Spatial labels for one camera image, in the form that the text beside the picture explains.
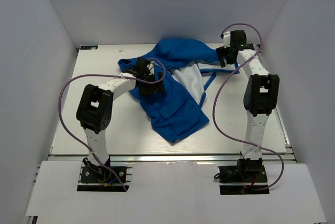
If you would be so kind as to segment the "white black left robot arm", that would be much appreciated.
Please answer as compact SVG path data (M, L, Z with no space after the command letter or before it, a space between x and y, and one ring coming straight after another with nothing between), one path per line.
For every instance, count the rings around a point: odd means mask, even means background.
M135 65L122 71L101 85L85 86L76 119L84 130L89 147L84 165L100 182L111 176L110 159L106 146L106 129L111 122L114 100L121 95L138 89L140 96L155 93L165 94L163 79L166 69L156 59L138 58Z

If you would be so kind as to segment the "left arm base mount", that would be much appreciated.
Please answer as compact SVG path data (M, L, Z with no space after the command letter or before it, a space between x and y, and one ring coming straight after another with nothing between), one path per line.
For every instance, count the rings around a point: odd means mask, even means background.
M84 158L77 184L78 192L125 192L131 182L132 167L111 166L114 172Z

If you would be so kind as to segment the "left blue corner label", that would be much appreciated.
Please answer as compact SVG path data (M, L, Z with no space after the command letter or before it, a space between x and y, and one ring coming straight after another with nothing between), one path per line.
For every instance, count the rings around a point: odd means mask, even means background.
M97 50L98 46L81 46L80 50Z

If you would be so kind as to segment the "aluminium front rail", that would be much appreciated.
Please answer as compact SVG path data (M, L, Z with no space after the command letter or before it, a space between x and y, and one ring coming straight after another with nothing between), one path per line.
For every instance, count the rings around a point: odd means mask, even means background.
M296 161L292 152L280 154L284 161ZM195 161L195 162L228 162L236 161L240 155L135 155L135 156L110 156L111 162L178 162L178 161ZM51 155L48 161L82 161L86 156L80 155ZM275 154L264 154L263 161L279 161Z

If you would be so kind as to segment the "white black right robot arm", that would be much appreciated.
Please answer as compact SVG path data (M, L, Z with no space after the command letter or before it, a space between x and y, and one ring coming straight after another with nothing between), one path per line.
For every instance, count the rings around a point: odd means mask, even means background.
M237 64L248 78L243 97L247 112L245 143L236 167L224 171L224 175L236 182L253 183L262 172L261 146L266 123L276 108L280 78L265 69L259 49L247 43L244 30L223 32L221 38L223 46L216 49L220 65Z

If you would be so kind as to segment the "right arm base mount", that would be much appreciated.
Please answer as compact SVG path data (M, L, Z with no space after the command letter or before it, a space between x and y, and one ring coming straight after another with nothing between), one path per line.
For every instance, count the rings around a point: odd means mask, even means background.
M218 167L214 180L221 195L266 195L270 193L263 160L240 158L236 165Z

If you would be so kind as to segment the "blue zip-up jacket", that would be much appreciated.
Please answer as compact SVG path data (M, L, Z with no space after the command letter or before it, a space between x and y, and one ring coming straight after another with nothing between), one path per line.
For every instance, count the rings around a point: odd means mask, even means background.
M130 93L150 118L153 130L171 144L209 123L202 111L206 89L217 73L231 73L238 66L221 67L216 51L196 39L163 39L142 58L158 60L156 74L166 72L165 94L141 96L138 88Z

